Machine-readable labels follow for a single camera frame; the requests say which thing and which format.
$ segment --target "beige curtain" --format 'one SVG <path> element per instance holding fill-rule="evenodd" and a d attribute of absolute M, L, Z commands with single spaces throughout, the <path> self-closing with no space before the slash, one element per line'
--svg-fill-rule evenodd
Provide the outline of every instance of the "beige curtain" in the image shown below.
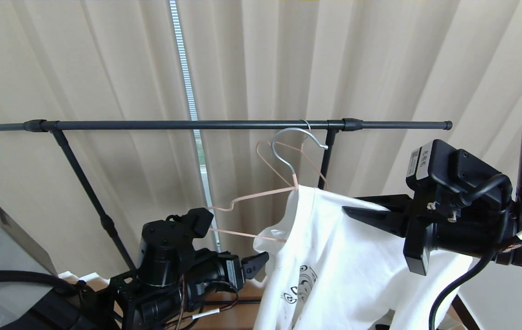
<path fill-rule="evenodd" d="M 481 157 L 516 182 L 522 122 L 522 0 L 180 1 L 201 120 L 341 119 L 454 122 L 451 131 L 339 133 L 330 190 L 409 192 L 409 154 L 433 138 Z M 0 123 L 189 119 L 169 4 L 0 2 Z M 285 184 L 258 159 L 272 131 L 202 131 L 213 204 Z M 143 223 L 204 204 L 190 132 L 67 132 L 98 196 L 136 255 Z M 324 141 L 324 132 L 316 132 Z M 284 141 L 301 142 L 289 133 Z M 320 164 L 322 150 L 306 140 Z M 286 178 L 267 145 L 261 152 Z M 280 150 L 300 183 L 317 175 Z M 217 212 L 219 228 L 257 233 L 286 194 Z M 48 134 L 0 133 L 0 204 L 49 251 L 60 271 L 125 269 Z M 221 235 L 251 253 L 249 238 Z M 210 240 L 201 246 L 212 247 Z M 489 268 L 462 289 L 486 328 L 522 327 L 522 269 Z"/>
<path fill-rule="evenodd" d="M 0 2 L 0 123 L 34 118 L 188 120 L 169 4 Z M 205 205 L 192 132 L 66 136 L 133 258 L 144 223 Z M 126 269 L 50 134 L 0 133 L 0 205 L 59 272 Z"/>

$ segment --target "curtain gap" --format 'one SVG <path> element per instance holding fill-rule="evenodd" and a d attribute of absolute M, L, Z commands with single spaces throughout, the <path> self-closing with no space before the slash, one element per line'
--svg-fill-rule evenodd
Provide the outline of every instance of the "curtain gap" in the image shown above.
<path fill-rule="evenodd" d="M 188 108 L 190 119 L 192 121 L 198 120 L 198 111 L 196 109 L 196 100 L 194 99 L 194 90 L 192 89 L 192 79 L 190 79 L 189 68 L 188 68 L 188 58 L 186 57 L 185 46 L 183 44 L 183 35 L 181 24 L 179 21 L 178 8 L 175 0 L 169 0 L 169 8 L 171 9 L 171 19 L 173 21 L 173 30 L 175 31 L 175 42 L 178 46 L 179 53 L 179 62 L 182 67 L 183 74 L 183 83 L 185 84 L 186 97 L 188 98 Z M 200 134 L 200 130 L 194 130 L 194 139 L 196 141 L 196 148 L 198 150 L 198 161 L 200 163 L 200 175 L 202 176 L 202 186 L 204 189 L 204 194 L 206 196 L 206 205 L 212 206 L 210 186 L 208 184 L 208 170 L 206 167 L 206 157 L 204 153 L 204 148 L 202 147 L 202 136 Z M 217 229 L 217 220 L 214 210 L 210 210 L 215 216 L 212 220 L 212 227 Z M 212 233 L 214 235 L 215 244 L 217 246 L 217 252 L 222 252 L 221 250 L 221 239 L 218 235 L 218 232 L 215 231 Z"/>

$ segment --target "clothes rack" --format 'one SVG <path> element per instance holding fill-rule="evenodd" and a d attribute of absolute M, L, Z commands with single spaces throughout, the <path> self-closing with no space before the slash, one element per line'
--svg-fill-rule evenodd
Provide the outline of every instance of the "clothes rack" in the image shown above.
<path fill-rule="evenodd" d="M 24 123 L 0 124 L 0 132 L 27 131 L 34 133 L 51 133 L 58 146 L 62 149 L 68 163 L 72 167 L 83 190 L 90 199 L 94 209 L 100 217 L 102 228 L 114 242 L 127 266 L 134 270 L 133 259 L 124 247 L 114 221 L 108 216 L 89 183 L 81 165 L 76 158 L 64 130 L 280 130 L 289 127 L 301 129 L 311 126 L 313 130 L 327 130 L 326 142 L 328 149 L 322 155 L 320 173 L 326 177 L 330 157 L 334 146 L 334 138 L 338 132 L 353 132 L 362 129 L 441 129 L 450 130 L 450 121 L 362 121 L 355 118 L 326 121 L 46 121 L 34 119 Z M 322 178 L 318 181 L 318 188 L 324 188 Z"/>

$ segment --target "shirt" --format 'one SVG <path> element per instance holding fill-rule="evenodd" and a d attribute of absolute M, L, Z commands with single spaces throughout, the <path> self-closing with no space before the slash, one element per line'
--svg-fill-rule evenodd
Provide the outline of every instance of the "shirt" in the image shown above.
<path fill-rule="evenodd" d="M 366 330 L 395 310 L 392 330 L 425 330 L 437 295 L 469 268 L 471 257 L 433 251 L 428 275 L 411 273 L 404 239 L 348 217 L 342 206 L 387 210 L 380 205 L 299 186 L 282 220 L 255 238 L 270 255 L 256 330 Z M 437 313 L 443 319 L 454 291 Z"/>

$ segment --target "black bar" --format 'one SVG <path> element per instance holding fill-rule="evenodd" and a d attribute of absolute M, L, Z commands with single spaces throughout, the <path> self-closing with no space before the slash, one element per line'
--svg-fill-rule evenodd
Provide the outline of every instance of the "black bar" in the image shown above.
<path fill-rule="evenodd" d="M 443 129 L 452 127 L 450 121 L 361 121 L 345 118 L 328 121 L 308 121 L 312 129 L 355 131 L 361 129 Z M 288 127 L 307 128 L 305 121 L 43 121 L 0 124 L 0 132 L 33 130 L 194 130 L 194 129 L 284 129 Z"/>
<path fill-rule="evenodd" d="M 67 141 L 66 135 L 60 130 L 51 131 L 51 133 L 53 133 L 53 136 L 55 137 L 57 144 L 59 144 L 59 146 L 63 150 L 63 153 L 66 155 L 67 161 L 70 163 L 73 171 L 76 173 L 79 183 L 81 183 L 81 185 L 83 186 L 83 190 L 88 195 L 88 198 L 92 202 L 94 209 L 96 209 L 98 216 L 100 216 L 100 223 L 102 224 L 102 228 L 104 228 L 104 230 L 108 232 L 108 236 L 112 238 L 114 245 L 118 249 L 118 252 L 120 252 L 120 255 L 122 255 L 124 262 L 127 263 L 127 266 L 131 270 L 136 269 L 135 263 L 133 263 L 133 259 L 131 259 L 131 256 L 128 254 L 127 249 L 124 247 L 120 237 L 118 236 L 118 232 L 114 227 L 114 221 L 112 221 L 112 219 L 106 214 L 106 211 L 104 211 L 102 204 L 100 204 L 98 196 L 96 196 L 96 193 L 92 189 L 92 186 L 88 181 L 88 178 L 83 173 L 83 169 L 81 168 L 81 165 L 79 165 L 76 159 L 76 155 L 74 154 L 72 147 L 70 147 L 70 144 Z"/>
<path fill-rule="evenodd" d="M 328 172 L 328 165 L 330 164 L 330 155 L 333 152 L 334 138 L 336 138 L 336 134 L 338 132 L 338 130 L 328 130 L 328 132 L 326 133 L 325 144 L 328 146 L 328 149 L 324 151 L 324 155 L 322 156 L 322 166 L 320 166 L 320 173 L 322 173 L 324 177 L 326 177 L 326 173 Z M 318 189 L 324 189 L 324 180 L 322 180 L 322 177 L 318 179 Z"/>

